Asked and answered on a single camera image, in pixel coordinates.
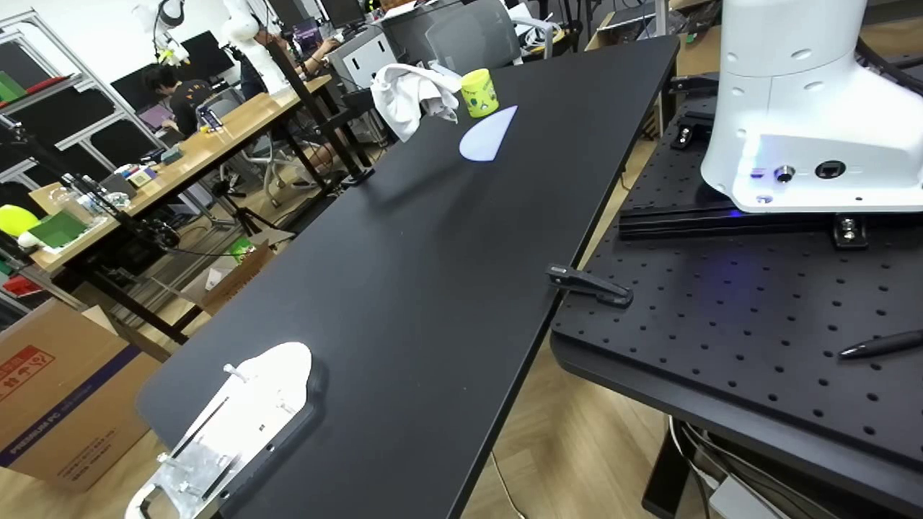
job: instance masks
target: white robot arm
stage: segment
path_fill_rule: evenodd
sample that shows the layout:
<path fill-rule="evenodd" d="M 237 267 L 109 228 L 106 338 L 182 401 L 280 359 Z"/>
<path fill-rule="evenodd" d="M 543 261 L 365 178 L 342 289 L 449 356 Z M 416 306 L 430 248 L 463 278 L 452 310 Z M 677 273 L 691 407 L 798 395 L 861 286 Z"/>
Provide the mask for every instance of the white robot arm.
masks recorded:
<path fill-rule="evenodd" d="M 251 67 L 259 71 L 269 95 L 292 93 L 292 84 L 286 80 L 282 69 L 274 62 L 269 49 L 256 42 L 259 23 L 251 13 L 247 0 L 221 0 L 230 20 L 221 25 L 224 36 L 233 49 L 238 49 Z"/>
<path fill-rule="evenodd" d="M 286 80 L 280 67 L 272 59 L 269 49 L 253 39 L 259 31 L 259 23 L 253 20 L 247 0 L 221 0 L 221 6 L 228 12 L 221 36 L 253 62 L 269 95 L 292 93 L 292 84 Z M 178 12 L 166 16 L 165 0 L 155 0 L 155 9 L 145 2 L 135 6 L 142 35 L 149 35 L 155 46 L 155 56 L 169 67 L 178 67 L 186 59 L 186 51 L 169 36 L 169 29 L 175 29 L 184 20 L 184 0 L 178 0 L 175 9 Z"/>
<path fill-rule="evenodd" d="M 853 59 L 864 0 L 723 0 L 701 166 L 746 212 L 923 211 L 923 97 Z"/>

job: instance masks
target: white wall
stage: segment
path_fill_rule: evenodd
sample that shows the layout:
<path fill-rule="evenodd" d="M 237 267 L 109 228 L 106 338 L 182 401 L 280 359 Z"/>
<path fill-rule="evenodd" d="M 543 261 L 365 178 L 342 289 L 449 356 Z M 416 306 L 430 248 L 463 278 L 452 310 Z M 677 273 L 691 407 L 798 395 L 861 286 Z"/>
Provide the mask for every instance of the white wall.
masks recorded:
<path fill-rule="evenodd" d="M 0 0 L 0 16 L 35 9 L 47 25 L 101 78 L 114 80 L 152 59 L 149 25 L 135 6 L 155 9 L 159 0 Z M 186 0 L 184 23 L 169 35 L 184 39 L 228 20 L 221 0 Z"/>

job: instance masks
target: black table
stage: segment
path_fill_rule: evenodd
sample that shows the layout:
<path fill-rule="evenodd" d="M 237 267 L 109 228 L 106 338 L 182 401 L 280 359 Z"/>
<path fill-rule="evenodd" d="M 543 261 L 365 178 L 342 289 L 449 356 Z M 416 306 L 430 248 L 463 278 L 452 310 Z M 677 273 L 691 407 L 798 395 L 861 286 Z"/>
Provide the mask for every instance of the black table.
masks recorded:
<path fill-rule="evenodd" d="M 668 142 L 623 212 L 723 204 L 701 183 L 703 149 L 677 152 Z M 821 228 L 628 240 L 615 224 L 587 271 L 635 286 L 635 302 L 615 310 L 569 296 L 554 317 L 554 355 L 569 372 L 857 505 L 919 515 L 923 352 L 837 356 L 871 335 L 919 329 L 919 266 L 919 228 L 874 229 L 869 251 L 833 251 Z"/>
<path fill-rule="evenodd" d="M 492 163 L 469 124 L 424 120 L 204 326 L 142 395 L 166 440 L 221 362 L 302 339 L 323 362 L 321 420 L 230 515 L 456 515 L 570 266 L 662 84 L 675 39 L 492 71 L 517 104 Z"/>

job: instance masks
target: yellow object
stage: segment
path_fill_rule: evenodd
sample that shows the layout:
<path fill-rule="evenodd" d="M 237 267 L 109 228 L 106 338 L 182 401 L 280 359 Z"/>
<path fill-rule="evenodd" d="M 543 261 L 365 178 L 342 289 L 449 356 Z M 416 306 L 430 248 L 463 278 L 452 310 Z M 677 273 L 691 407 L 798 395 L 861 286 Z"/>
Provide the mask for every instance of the yellow object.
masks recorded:
<path fill-rule="evenodd" d="M 18 240 L 21 232 L 25 232 L 35 224 L 38 224 L 38 215 L 23 211 L 21 204 L 0 204 L 0 229 L 6 237 Z"/>
<path fill-rule="evenodd" d="M 469 117 L 488 117 L 498 110 L 491 69 L 472 69 L 460 78 L 460 97 Z"/>

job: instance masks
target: metal optical breadboard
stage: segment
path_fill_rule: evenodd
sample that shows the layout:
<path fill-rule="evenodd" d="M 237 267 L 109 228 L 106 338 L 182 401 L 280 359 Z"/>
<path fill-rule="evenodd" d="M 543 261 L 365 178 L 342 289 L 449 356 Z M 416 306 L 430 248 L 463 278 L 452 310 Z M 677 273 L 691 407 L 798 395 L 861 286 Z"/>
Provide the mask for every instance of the metal optical breadboard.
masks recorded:
<path fill-rule="evenodd" d="M 711 204 L 697 163 L 701 152 L 661 143 L 626 206 Z M 923 466 L 923 349 L 837 356 L 857 339 L 923 329 L 923 229 L 877 229 L 869 251 L 833 251 L 821 229 L 615 232 L 587 271 L 632 286 L 635 302 L 564 296 L 554 335 Z"/>

